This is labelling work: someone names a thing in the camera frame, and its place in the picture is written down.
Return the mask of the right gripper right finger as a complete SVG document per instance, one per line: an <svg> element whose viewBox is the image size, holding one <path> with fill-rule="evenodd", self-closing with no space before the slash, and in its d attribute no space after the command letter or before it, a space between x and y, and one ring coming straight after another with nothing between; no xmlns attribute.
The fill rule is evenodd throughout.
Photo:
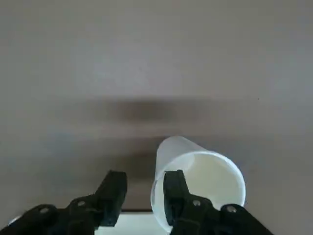
<svg viewBox="0 0 313 235"><path fill-rule="evenodd" d="M272 235L244 207L212 202L189 192L182 170L166 171L163 181L166 221L171 235Z"/></svg>

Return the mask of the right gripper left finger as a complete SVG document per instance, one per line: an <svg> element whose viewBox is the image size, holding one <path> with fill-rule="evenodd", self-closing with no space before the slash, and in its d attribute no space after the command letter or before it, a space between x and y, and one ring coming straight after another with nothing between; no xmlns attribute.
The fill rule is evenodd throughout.
<svg viewBox="0 0 313 235"><path fill-rule="evenodd" d="M73 199L65 208L37 205L8 224L10 235L93 235L114 227L127 193L125 172L110 170L97 190Z"/></svg>

